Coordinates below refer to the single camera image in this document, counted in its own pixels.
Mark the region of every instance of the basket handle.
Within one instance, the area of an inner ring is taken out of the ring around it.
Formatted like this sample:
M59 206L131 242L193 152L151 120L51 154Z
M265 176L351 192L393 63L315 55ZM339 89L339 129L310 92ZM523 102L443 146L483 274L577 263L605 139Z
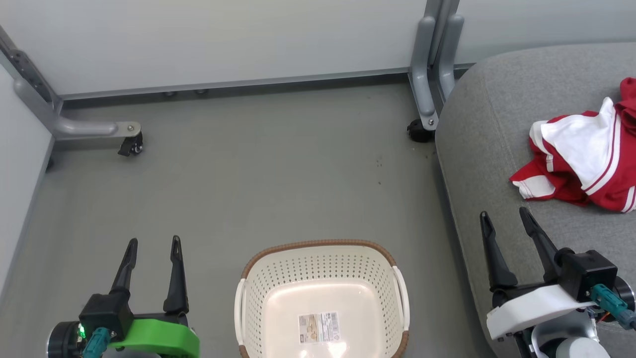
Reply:
M397 301L402 304L402 312L404 314L404 330L408 331L408 326L411 324L411 306L408 302L406 282L404 282L402 272L397 266L393 266L393 271L396 274L397 286L399 287L399 292L397 293Z
M241 311L243 309L243 293L245 292L245 278L241 278L238 282L237 293L234 296L234 331L237 335L238 345L243 343L243 325L241 320Z

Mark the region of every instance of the gray fabric upholstery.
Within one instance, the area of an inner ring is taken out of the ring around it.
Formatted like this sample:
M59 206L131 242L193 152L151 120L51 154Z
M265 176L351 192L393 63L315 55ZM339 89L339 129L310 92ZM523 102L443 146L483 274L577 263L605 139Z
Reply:
M598 110L619 98L622 79L636 76L636 44L572 45L498 55L473 66L457 83L436 133L445 178L484 333L491 310L478 215L487 210L508 266L520 283L541 281L541 262L518 214L530 208L557 247L595 249L636 285L636 211L611 213L552 200L525 202L508 178L531 159L530 125L558 115ZM614 358L634 357L636 334L600 324ZM512 339L492 342L499 357L518 357Z

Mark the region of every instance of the whiteboard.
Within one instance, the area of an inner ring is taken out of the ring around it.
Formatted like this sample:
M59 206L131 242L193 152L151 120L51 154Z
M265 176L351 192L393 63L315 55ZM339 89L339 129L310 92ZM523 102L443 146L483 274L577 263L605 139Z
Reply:
M636 41L634 0L460 0L455 63L548 45Z
M69 98L406 71L425 7L426 0L0 0L0 24Z
M13 91L12 76L17 71L0 52L0 291L53 146L51 134Z

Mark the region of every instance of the white wall panel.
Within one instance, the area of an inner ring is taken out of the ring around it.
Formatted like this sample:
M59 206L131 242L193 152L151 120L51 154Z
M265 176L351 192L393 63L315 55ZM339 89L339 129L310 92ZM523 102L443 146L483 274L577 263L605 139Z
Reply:
M60 95L408 67L426 0L0 0Z
M13 70L0 53L0 291L52 146L51 134L15 94L4 66Z
M460 0L455 63L524 48L636 41L634 0Z

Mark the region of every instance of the perforated basket wall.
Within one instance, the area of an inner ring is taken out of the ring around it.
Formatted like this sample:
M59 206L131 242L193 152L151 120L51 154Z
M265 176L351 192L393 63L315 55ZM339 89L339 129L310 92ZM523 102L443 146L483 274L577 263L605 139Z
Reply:
M368 282L380 298L384 316L384 355L401 357L408 331L404 330L395 261L375 243L360 240L307 241L283 245L256 255L245 267L243 358L263 358L263 302L274 288L287 283L323 278L358 278Z

